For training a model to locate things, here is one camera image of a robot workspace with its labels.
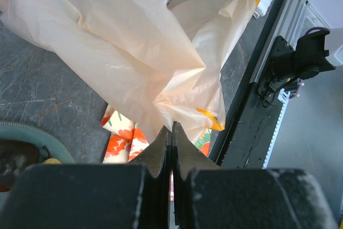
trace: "floral print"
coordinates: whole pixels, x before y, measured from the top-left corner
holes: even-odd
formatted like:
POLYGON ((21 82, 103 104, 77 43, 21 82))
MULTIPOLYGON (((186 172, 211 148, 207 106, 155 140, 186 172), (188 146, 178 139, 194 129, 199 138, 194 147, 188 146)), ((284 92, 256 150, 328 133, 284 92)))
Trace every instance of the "floral print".
MULTIPOLYGON (((208 112, 201 110, 213 121, 213 126, 217 127, 215 117, 208 112)), ((149 146, 139 124, 134 123, 108 106, 101 125, 111 132, 103 163, 126 163, 138 156, 149 146)), ((210 153, 211 129, 206 129, 196 142, 195 146, 208 156, 210 153)), ((170 199, 174 200, 173 174, 170 176, 170 199)))

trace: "table surface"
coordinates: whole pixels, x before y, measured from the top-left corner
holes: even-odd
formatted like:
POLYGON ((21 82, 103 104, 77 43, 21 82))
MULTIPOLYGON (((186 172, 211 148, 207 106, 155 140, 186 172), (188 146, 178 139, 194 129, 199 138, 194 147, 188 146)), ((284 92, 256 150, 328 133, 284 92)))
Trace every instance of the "table surface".
MULTIPOLYGON (((252 18, 221 72, 230 107, 266 20, 252 18)), ((56 137, 76 162, 102 162, 110 133, 100 121, 106 102, 55 53, 36 47, 0 22, 0 120, 38 127, 56 137)), ((212 132, 214 143, 218 132, 212 132)))

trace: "purple cable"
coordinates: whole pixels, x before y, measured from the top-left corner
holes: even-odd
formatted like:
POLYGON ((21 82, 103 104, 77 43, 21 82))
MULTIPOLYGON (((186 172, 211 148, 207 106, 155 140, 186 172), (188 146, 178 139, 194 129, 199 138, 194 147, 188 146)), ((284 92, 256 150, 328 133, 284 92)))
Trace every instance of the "purple cable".
MULTIPOLYGON (((320 31, 329 31, 329 29, 328 29, 328 28, 325 28, 325 27, 313 27, 313 28, 311 28, 311 29, 308 29, 308 30, 305 32, 305 35, 309 34, 309 33, 312 32, 312 31, 317 31, 317 30, 320 30, 320 31)), ((292 93, 292 95, 289 96, 290 99, 292 99, 292 98, 294 98, 295 96, 298 95, 299 90, 300 90, 300 87, 302 86, 303 82, 304 82, 304 81, 303 81, 302 79, 299 80, 295 92, 292 93)))

